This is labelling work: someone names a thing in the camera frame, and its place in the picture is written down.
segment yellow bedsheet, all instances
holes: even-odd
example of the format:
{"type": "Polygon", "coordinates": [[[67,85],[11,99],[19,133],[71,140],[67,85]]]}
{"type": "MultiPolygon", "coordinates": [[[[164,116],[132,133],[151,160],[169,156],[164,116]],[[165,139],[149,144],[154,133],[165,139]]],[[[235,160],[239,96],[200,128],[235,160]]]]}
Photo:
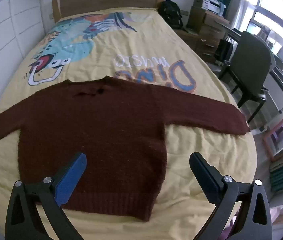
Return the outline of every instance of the yellow bedsheet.
{"type": "MultiPolygon", "coordinates": [[[[72,18],[59,23],[29,53],[2,95],[0,113],[36,91],[65,79],[87,81],[106,75],[169,85],[236,105],[208,66],[155,10],[117,8],[94,14],[98,15],[62,19],[72,18]],[[84,19],[91,22],[89,29],[84,19]],[[74,24],[77,31],[80,28],[81,35],[73,30],[74,24]],[[63,47],[59,52],[54,48],[56,42],[63,47]],[[77,55],[78,51],[86,55],[77,55]],[[42,57],[50,52],[53,59],[42,57]]],[[[19,131],[16,131],[0,140],[0,230],[3,233],[11,189],[19,179],[18,138],[19,131]]],[[[166,127],[166,147],[166,178],[150,221],[65,210],[84,239],[193,239],[214,209],[189,168],[189,156],[194,151],[199,151],[221,174],[231,175],[236,181],[252,182],[256,170],[256,149],[251,133],[233,136],[170,125],[166,127]]],[[[57,239],[41,206],[38,209],[48,233],[57,239]]]]}

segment blue cartoon dragon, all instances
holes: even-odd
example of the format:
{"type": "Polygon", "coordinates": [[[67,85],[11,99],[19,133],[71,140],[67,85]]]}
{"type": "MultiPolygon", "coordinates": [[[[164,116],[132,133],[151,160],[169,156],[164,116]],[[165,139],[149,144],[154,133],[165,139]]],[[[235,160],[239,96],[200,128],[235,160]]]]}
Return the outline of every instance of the blue cartoon dragon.
{"type": "Polygon", "coordinates": [[[88,56],[93,48],[92,39],[98,33],[123,28],[136,31],[124,19],[132,21],[130,13],[90,14],[57,23],[48,34],[48,43],[33,56],[36,61],[30,65],[28,84],[34,86],[53,81],[65,65],[88,56]],[[75,42],[80,36],[82,41],[75,42]],[[35,73],[48,68],[56,69],[52,77],[34,80],[35,73]]]}

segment blue gripper pad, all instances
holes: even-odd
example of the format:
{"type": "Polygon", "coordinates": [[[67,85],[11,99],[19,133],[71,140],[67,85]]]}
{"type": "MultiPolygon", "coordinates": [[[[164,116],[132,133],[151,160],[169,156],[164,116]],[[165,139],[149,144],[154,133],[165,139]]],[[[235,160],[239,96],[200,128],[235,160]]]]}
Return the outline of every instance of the blue gripper pad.
{"type": "Polygon", "coordinates": [[[58,206],[66,204],[87,166],[85,154],[80,154],[55,187],[55,200],[58,206]]]}

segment black bag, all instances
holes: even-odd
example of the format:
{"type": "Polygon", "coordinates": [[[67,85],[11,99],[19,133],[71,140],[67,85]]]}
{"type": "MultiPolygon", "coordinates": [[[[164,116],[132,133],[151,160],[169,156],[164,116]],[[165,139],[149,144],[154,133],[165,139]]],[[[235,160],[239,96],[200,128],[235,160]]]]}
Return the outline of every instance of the black bag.
{"type": "Polygon", "coordinates": [[[221,62],[224,62],[225,60],[229,60],[229,58],[232,55],[233,52],[233,43],[230,38],[227,38],[226,40],[220,40],[219,46],[215,52],[215,59],[221,62]]]}
{"type": "Polygon", "coordinates": [[[158,13],[173,29],[181,29],[183,26],[181,10],[178,5],[171,0],[160,3],[158,13]]]}

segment red cartoon eye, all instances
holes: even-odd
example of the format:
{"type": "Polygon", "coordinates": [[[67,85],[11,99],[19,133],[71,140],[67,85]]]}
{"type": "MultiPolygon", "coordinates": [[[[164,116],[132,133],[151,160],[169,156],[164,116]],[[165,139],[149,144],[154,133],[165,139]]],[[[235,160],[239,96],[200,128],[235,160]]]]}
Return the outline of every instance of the red cartoon eye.
{"type": "Polygon", "coordinates": [[[34,69],[35,69],[35,73],[41,71],[52,61],[53,58],[54,58],[54,55],[52,54],[41,56],[36,62],[30,65],[31,69],[29,73],[32,73],[34,69]]]}

